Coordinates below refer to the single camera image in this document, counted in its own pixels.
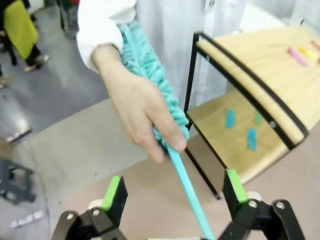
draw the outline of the shelf top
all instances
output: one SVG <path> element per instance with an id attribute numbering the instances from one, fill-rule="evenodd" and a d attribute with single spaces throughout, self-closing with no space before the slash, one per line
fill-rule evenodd
<path id="1" fill-rule="evenodd" d="M 320 64 L 299 52 L 308 63 L 303 67 L 288 53 L 288 48 L 305 47 L 320 58 L 320 39 L 303 27 L 280 27 L 257 32 L 228 35 L 214 39 L 229 53 L 255 73 L 310 130 L 320 119 Z M 218 62 L 237 82 L 258 100 L 291 141 L 297 145 L 304 138 L 302 131 L 259 84 L 227 56 L 206 40 L 196 43 Z"/>

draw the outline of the blue object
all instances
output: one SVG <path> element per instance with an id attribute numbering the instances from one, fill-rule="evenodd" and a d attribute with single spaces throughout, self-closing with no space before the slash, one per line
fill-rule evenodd
<path id="1" fill-rule="evenodd" d="M 235 124 L 236 124 L 236 114 L 235 114 L 235 111 L 232 108 L 230 108 L 226 113 L 225 126 L 227 128 L 232 129 L 235 126 Z"/>
<path id="2" fill-rule="evenodd" d="M 257 130 L 255 128 L 249 129 L 247 133 L 248 148 L 251 150 L 257 149 Z"/>
<path id="3" fill-rule="evenodd" d="M 172 149 L 169 145 L 167 145 L 166 148 L 168 150 L 172 163 L 175 167 L 175 170 L 180 178 L 180 181 L 183 185 L 184 191 L 189 200 L 189 204 L 192 208 L 193 214 L 195 215 L 196 220 L 198 221 L 198 224 L 204 234 L 204 237 L 208 240 L 216 240 L 216 237 L 211 231 L 206 215 L 201 207 L 201 204 L 198 200 L 194 187 L 192 186 L 192 183 L 189 179 L 188 173 L 180 158 L 179 153 L 174 149 Z"/>
<path id="4" fill-rule="evenodd" d="M 123 65 L 132 73 L 148 78 L 152 81 L 158 89 L 162 92 L 167 107 L 183 132 L 185 139 L 189 138 L 189 131 L 186 125 L 189 123 L 185 113 L 179 108 L 179 100 L 174 96 L 173 90 L 169 81 L 165 79 L 166 71 L 160 63 L 155 51 L 148 42 L 144 32 L 137 22 L 132 23 L 130 26 L 122 24 L 120 31 L 123 38 L 123 52 L 121 60 Z M 215 240 L 215 236 L 211 231 L 207 218 L 202 210 L 200 202 L 197 198 L 195 190 L 191 184 L 187 171 L 180 158 L 178 152 L 172 149 L 161 136 L 159 130 L 154 127 L 153 133 L 158 142 L 167 149 L 176 172 L 183 185 L 185 194 L 189 200 L 193 213 L 202 229 L 206 239 Z"/>

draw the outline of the white sleeve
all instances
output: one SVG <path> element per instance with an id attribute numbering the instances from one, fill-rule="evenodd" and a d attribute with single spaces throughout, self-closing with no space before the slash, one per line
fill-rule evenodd
<path id="1" fill-rule="evenodd" d="M 124 42 L 117 24 L 132 22 L 137 0 L 80 0 L 77 45 L 84 64 L 97 72 L 91 60 L 100 44 L 113 44 L 121 53 Z"/>

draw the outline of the teal stick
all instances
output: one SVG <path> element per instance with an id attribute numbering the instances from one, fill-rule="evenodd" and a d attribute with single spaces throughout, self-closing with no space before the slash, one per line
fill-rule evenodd
<path id="1" fill-rule="evenodd" d="M 175 167 L 175 170 L 180 178 L 185 194 L 192 208 L 193 214 L 195 215 L 195 218 L 204 234 L 204 237 L 208 240 L 216 240 L 216 237 L 214 236 L 214 233 L 211 231 L 206 215 L 201 207 L 201 204 L 198 200 L 194 187 L 192 186 L 192 183 L 190 181 L 186 168 L 180 158 L 179 153 L 172 149 L 168 144 L 166 145 L 166 148 Z"/>

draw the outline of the hand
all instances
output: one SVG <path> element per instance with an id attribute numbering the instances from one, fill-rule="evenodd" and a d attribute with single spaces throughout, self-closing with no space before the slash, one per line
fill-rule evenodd
<path id="1" fill-rule="evenodd" d="M 106 85 L 129 139 L 143 147 L 156 163 L 164 161 L 165 153 L 154 137 L 153 125 L 172 148 L 180 153 L 186 148 L 184 135 L 170 114 L 163 94 L 150 80 L 125 69 Z"/>

